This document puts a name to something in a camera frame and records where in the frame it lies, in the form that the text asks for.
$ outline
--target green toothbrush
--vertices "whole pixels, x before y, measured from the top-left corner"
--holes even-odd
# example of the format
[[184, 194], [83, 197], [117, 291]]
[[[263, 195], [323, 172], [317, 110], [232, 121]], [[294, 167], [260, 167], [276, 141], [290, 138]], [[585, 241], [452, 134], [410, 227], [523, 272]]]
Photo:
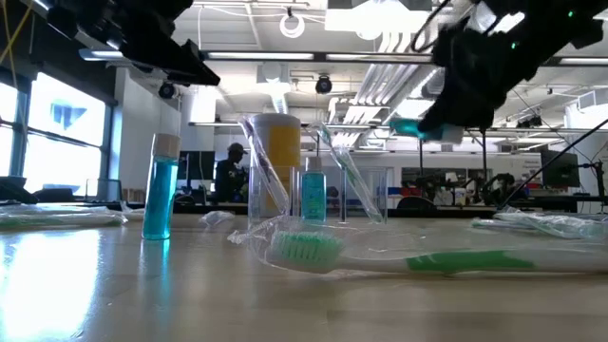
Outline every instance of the green toothbrush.
[[333, 270], [455, 274], [468, 271], [603, 273], [608, 257], [576, 250], [442, 252], [399, 259], [341, 256], [344, 243], [324, 233], [276, 232], [266, 258], [287, 269], [326, 274]]

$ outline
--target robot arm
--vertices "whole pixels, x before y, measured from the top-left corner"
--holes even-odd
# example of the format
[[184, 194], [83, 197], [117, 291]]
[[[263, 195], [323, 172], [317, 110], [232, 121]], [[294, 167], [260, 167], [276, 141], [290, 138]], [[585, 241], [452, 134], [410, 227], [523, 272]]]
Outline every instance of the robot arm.
[[[484, 0], [471, 14], [442, 28], [432, 60], [446, 69], [442, 93], [420, 122], [427, 132], [441, 124], [486, 129], [506, 94], [571, 43], [584, 48], [603, 38], [594, 17], [608, 0]], [[506, 15], [522, 20], [507, 31], [495, 31]]]
[[174, 21], [193, 0], [36, 0], [47, 22], [73, 39], [78, 31], [119, 50], [144, 72], [162, 69], [171, 83], [217, 86], [219, 77], [188, 40], [182, 47], [171, 39]]

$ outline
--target blue bottle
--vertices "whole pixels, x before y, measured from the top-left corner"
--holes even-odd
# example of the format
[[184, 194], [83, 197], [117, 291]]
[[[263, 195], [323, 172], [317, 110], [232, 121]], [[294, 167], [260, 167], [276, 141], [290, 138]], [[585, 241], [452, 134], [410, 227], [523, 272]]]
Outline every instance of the blue bottle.
[[302, 218], [323, 222], [327, 219], [325, 174], [319, 157], [306, 159], [306, 172], [302, 175]]
[[165, 239], [171, 236], [179, 156], [180, 137], [161, 133], [154, 135], [143, 216], [143, 238]]

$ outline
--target small bottle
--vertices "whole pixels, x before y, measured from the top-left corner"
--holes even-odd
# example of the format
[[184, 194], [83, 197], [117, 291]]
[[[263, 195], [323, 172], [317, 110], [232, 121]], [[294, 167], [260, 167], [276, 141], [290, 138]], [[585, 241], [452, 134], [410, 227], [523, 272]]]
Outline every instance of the small bottle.
[[302, 175], [302, 218], [323, 222], [327, 218], [325, 175], [319, 157], [306, 159], [306, 172]]
[[418, 138], [423, 141], [435, 141], [444, 143], [461, 143], [465, 130], [452, 124], [443, 124], [437, 129], [429, 132], [418, 130], [420, 121], [415, 119], [399, 119], [389, 123], [391, 129], [400, 135]]
[[143, 216], [143, 238], [165, 239], [171, 235], [179, 157], [180, 137], [161, 133], [154, 135]]

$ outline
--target table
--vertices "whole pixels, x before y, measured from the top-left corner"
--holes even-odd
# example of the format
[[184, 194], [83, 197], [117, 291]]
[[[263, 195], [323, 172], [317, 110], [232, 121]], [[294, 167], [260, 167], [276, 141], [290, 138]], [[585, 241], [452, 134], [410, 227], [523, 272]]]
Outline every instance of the table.
[[[601, 275], [307, 275], [261, 264], [175, 216], [167, 241], [123, 228], [0, 234], [2, 341], [605, 341]], [[399, 224], [466, 224], [403, 219]], [[236, 227], [245, 227], [239, 218]]]

